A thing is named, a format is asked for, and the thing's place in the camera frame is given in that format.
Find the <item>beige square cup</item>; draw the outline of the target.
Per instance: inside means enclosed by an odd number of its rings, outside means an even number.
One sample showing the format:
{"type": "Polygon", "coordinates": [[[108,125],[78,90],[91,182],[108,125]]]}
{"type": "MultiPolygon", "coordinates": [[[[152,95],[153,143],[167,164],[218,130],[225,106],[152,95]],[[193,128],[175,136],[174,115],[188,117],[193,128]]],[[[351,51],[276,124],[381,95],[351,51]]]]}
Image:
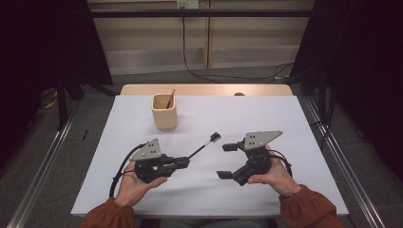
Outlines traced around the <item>beige square cup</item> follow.
{"type": "Polygon", "coordinates": [[[157,128],[162,130],[173,129],[178,125],[176,99],[174,96],[171,106],[166,109],[170,94],[156,94],[152,99],[152,114],[157,128]]]}

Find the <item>black curtain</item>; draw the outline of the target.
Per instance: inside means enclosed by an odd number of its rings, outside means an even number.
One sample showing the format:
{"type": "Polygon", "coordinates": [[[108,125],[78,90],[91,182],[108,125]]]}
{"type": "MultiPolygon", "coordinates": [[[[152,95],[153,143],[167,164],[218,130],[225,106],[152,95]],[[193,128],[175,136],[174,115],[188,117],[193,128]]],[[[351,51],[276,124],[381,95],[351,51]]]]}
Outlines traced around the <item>black curtain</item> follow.
{"type": "Polygon", "coordinates": [[[403,180],[403,0],[315,0],[291,76],[330,86],[403,180]]]}
{"type": "Polygon", "coordinates": [[[60,81],[72,97],[112,83],[87,0],[0,0],[0,169],[60,81]]]}

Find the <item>white wall socket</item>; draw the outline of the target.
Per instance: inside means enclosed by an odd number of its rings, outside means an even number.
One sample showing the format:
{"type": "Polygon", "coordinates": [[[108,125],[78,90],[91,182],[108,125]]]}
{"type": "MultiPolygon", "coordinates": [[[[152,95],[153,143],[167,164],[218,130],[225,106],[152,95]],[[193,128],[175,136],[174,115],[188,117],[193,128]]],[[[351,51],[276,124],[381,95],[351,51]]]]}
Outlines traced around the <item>white wall socket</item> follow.
{"type": "Polygon", "coordinates": [[[176,0],[176,4],[180,10],[197,10],[200,6],[199,0],[176,0]]]}

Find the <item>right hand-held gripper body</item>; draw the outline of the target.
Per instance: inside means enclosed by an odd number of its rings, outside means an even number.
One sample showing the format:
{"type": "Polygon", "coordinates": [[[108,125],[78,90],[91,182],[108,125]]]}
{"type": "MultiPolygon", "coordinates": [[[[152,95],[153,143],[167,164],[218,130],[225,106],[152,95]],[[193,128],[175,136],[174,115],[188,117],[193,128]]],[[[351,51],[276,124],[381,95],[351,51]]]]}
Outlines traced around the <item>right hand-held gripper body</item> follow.
{"type": "Polygon", "coordinates": [[[251,176],[267,173],[272,164],[266,144],[281,134],[280,130],[247,132],[244,139],[237,143],[237,147],[245,153],[247,161],[232,174],[233,180],[243,186],[251,176]]]}

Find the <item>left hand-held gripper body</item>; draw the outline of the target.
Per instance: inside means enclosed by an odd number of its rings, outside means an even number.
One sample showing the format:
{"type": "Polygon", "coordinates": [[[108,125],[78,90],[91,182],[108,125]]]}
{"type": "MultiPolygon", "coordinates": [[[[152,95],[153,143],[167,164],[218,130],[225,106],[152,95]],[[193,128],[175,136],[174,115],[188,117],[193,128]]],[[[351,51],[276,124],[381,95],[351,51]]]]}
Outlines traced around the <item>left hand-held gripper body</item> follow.
{"type": "Polygon", "coordinates": [[[162,152],[157,138],[141,145],[129,156],[129,160],[135,162],[137,178],[146,183],[159,177],[169,178],[177,169],[175,159],[162,152]]]}

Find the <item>white board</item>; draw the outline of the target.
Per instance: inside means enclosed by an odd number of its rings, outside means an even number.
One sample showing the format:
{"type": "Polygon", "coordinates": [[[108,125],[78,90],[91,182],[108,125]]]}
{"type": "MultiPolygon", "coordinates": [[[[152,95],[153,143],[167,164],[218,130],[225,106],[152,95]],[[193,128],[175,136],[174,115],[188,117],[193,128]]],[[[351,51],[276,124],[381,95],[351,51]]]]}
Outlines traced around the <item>white board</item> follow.
{"type": "Polygon", "coordinates": [[[179,96],[176,128],[156,127],[149,96],[122,95],[115,99],[106,127],[78,197],[74,216],[83,216],[104,202],[110,184],[128,152],[154,138],[172,157],[189,156],[210,136],[221,138],[190,159],[166,183],[149,191],[135,206],[137,216],[247,218],[279,213],[278,194],[268,185],[221,180],[218,171],[239,169],[243,152],[222,146],[242,140],[247,132],[280,130],[271,141],[292,165],[294,180],[327,197],[340,215],[348,209],[295,96],[179,96]]]}

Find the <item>aluminium rail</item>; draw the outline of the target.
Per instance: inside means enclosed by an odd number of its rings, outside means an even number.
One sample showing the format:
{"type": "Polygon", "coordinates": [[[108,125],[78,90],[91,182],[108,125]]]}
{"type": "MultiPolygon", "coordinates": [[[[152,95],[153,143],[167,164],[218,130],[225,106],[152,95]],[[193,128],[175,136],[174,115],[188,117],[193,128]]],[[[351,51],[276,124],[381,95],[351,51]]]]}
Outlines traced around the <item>aluminium rail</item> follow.
{"type": "Polygon", "coordinates": [[[41,163],[38,171],[36,172],[33,181],[29,185],[29,189],[26,194],[21,199],[15,212],[13,213],[7,228],[24,228],[29,215],[38,200],[41,191],[44,187],[46,180],[48,179],[48,174],[66,140],[69,130],[72,126],[74,118],[76,116],[77,110],[80,104],[74,104],[72,110],[67,116],[67,120],[60,130],[57,131],[54,140],[48,149],[48,152],[41,163]]]}
{"type": "Polygon", "coordinates": [[[305,98],[304,104],[309,110],[309,116],[313,120],[311,129],[317,138],[317,143],[322,153],[327,150],[333,157],[342,179],[348,185],[349,193],[354,197],[360,212],[365,217],[370,228],[386,228],[373,201],[367,194],[359,178],[343,153],[331,127],[322,121],[319,116],[319,108],[313,98],[305,98]]]}

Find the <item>wooden table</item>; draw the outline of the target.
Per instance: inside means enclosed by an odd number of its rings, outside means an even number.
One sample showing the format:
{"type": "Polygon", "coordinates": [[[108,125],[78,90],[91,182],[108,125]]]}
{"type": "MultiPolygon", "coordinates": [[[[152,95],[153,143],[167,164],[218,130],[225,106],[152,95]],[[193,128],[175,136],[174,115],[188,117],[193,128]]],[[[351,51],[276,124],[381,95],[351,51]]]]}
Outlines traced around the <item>wooden table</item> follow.
{"type": "Polygon", "coordinates": [[[170,94],[175,90],[178,96],[292,96],[288,85],[259,84],[131,84],[124,85],[122,95],[170,94]]]}

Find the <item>person's right hand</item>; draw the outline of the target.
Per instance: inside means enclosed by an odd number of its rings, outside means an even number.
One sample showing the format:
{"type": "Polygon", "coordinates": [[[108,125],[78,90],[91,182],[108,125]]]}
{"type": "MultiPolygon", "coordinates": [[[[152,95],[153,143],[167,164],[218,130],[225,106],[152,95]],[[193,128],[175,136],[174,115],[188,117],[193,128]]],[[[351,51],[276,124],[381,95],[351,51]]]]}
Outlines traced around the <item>person's right hand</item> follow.
{"type": "Polygon", "coordinates": [[[247,183],[269,184],[281,197],[290,198],[301,190],[279,159],[271,159],[271,169],[262,175],[251,176],[247,183]]]}

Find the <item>black brush with orange tip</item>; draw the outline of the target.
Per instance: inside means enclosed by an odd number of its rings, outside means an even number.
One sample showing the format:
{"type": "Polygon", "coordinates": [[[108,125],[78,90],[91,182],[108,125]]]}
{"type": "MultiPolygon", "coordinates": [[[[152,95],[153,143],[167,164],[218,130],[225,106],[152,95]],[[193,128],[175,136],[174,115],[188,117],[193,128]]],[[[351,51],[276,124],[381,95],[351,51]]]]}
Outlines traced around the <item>black brush with orange tip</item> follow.
{"type": "Polygon", "coordinates": [[[176,88],[173,88],[173,90],[172,90],[172,92],[171,92],[171,94],[170,94],[170,96],[169,96],[167,105],[166,105],[166,107],[165,107],[166,109],[168,109],[168,108],[171,106],[171,104],[172,104],[172,102],[173,102],[173,99],[174,99],[175,92],[176,92],[176,88]]]}

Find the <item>black brush with square head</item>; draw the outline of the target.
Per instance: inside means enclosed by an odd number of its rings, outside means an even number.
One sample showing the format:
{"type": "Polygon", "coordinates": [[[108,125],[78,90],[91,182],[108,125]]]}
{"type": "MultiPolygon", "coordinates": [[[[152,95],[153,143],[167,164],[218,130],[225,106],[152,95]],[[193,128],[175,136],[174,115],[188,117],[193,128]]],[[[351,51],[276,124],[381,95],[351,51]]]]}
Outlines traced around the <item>black brush with square head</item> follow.
{"type": "Polygon", "coordinates": [[[210,139],[205,144],[203,144],[200,148],[198,148],[196,151],[194,151],[191,155],[188,156],[188,159],[193,158],[196,154],[201,152],[208,144],[215,143],[220,138],[221,138],[221,135],[218,132],[213,133],[210,136],[210,139]]]}

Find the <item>black metal stand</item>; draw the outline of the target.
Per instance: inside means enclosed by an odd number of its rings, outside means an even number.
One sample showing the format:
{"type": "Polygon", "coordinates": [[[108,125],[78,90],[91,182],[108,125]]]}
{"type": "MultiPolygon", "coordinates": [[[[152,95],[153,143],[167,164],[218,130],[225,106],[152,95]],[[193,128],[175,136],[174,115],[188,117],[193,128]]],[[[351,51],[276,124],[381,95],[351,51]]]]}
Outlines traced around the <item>black metal stand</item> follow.
{"type": "Polygon", "coordinates": [[[59,110],[58,129],[61,130],[67,122],[66,91],[65,91],[64,79],[63,79],[62,74],[59,74],[57,77],[57,101],[58,101],[58,110],[59,110]]]}

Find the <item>person's left hand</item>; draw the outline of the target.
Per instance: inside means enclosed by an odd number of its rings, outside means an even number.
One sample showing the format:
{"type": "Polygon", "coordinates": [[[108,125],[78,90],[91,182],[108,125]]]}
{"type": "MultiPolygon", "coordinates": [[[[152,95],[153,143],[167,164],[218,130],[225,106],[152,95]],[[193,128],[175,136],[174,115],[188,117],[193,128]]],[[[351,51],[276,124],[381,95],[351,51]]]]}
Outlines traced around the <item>person's left hand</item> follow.
{"type": "Polygon", "coordinates": [[[114,199],[120,206],[132,208],[149,190],[157,188],[167,182],[166,177],[159,177],[150,183],[145,183],[137,178],[134,172],[135,167],[136,162],[131,161],[124,169],[119,191],[114,199]]]}

